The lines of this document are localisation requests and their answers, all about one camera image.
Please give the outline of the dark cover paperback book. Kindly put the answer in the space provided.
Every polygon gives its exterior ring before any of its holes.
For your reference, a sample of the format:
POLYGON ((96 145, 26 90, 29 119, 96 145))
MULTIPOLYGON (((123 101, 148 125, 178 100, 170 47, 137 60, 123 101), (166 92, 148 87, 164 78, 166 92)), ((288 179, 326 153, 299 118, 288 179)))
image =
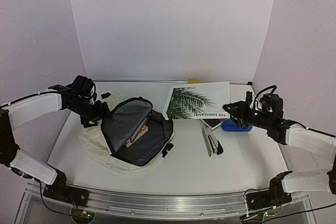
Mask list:
POLYGON ((225 119, 201 119, 202 123, 207 126, 211 131, 220 127, 225 119))

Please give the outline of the cream canvas backpack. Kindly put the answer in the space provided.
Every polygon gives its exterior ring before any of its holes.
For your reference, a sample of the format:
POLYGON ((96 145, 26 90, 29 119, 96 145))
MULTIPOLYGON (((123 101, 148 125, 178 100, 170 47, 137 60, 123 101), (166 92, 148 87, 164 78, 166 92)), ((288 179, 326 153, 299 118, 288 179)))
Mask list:
POLYGON ((153 109, 142 97, 104 93, 109 114, 79 134, 85 153, 100 165, 119 174, 146 171, 173 148, 172 120, 153 109))

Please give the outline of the white palm leaf book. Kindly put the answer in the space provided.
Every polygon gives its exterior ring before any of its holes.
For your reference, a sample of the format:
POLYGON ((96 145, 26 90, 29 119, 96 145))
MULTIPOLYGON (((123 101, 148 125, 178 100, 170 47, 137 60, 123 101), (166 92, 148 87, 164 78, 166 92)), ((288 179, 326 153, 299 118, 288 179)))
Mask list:
POLYGON ((174 85, 168 92, 162 114, 166 120, 228 119, 223 105, 229 103, 229 82, 174 85))

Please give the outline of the white Decorate book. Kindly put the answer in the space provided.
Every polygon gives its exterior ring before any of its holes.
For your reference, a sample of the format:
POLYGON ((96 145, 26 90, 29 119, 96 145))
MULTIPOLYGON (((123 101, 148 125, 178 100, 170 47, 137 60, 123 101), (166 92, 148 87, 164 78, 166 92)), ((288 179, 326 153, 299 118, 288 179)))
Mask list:
POLYGON ((148 121, 148 118, 145 118, 140 125, 136 128, 135 132, 131 135, 131 137, 129 138, 129 142, 133 143, 134 139, 137 137, 137 135, 140 133, 140 131, 142 130, 142 128, 145 126, 146 122, 148 121))

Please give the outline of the orange cover paperback book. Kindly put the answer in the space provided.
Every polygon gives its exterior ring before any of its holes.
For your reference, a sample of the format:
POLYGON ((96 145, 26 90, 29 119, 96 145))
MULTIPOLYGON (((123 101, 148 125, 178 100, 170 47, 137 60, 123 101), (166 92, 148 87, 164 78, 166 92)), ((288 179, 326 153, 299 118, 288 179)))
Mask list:
POLYGON ((129 147, 129 146, 131 146, 132 144, 134 144, 139 138, 141 138, 146 132, 148 131, 148 126, 147 125, 145 125, 143 128, 142 128, 142 130, 140 131, 140 133, 137 135, 137 137, 134 139, 134 142, 133 143, 131 143, 131 142, 129 142, 129 140, 127 140, 126 142, 125 142, 125 147, 129 147))

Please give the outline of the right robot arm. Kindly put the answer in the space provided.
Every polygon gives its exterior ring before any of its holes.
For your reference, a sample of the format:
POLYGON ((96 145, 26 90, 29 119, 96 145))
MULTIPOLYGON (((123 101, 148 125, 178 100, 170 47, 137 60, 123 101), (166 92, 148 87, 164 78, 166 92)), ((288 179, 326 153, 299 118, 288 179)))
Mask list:
POLYGON ((223 110, 237 127, 250 125, 263 130, 280 145, 294 147, 319 156, 328 169, 305 172, 283 172, 278 178, 284 193, 325 191, 335 194, 335 135, 313 129, 283 116, 283 99, 275 93, 276 85, 264 88, 256 95, 246 93, 244 101, 224 104, 223 110))

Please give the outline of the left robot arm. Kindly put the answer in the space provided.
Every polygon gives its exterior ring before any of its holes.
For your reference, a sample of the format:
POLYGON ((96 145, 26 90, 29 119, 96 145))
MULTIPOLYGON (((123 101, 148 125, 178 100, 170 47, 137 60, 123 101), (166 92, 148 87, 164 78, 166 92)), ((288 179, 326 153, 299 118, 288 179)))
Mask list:
POLYGON ((60 171, 46 164, 55 137, 69 114, 77 114, 83 126, 93 126, 109 113, 97 97, 92 79, 76 76, 68 85, 56 84, 12 102, 1 104, 1 165, 44 184, 59 200, 71 194, 58 180, 60 171))

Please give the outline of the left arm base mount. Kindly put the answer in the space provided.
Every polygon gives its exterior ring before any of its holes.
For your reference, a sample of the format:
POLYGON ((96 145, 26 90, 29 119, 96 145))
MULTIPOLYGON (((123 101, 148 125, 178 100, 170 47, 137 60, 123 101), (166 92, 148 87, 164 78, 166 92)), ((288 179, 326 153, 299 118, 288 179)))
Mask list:
POLYGON ((57 170, 55 181, 45 186, 43 196, 59 202, 72 204, 75 208, 85 207, 89 191, 86 189, 67 185, 65 173, 57 170))

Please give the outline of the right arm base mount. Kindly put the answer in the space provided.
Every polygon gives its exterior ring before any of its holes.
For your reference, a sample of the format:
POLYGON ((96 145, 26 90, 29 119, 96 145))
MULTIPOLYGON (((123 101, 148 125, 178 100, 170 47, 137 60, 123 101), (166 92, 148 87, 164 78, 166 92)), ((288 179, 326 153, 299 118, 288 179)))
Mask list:
POLYGON ((247 201, 248 210, 259 210, 273 206, 280 207, 283 204, 290 203, 292 201, 291 193, 284 192, 282 180, 283 178, 280 177, 273 178, 268 190, 247 190, 244 193, 244 198, 247 201))

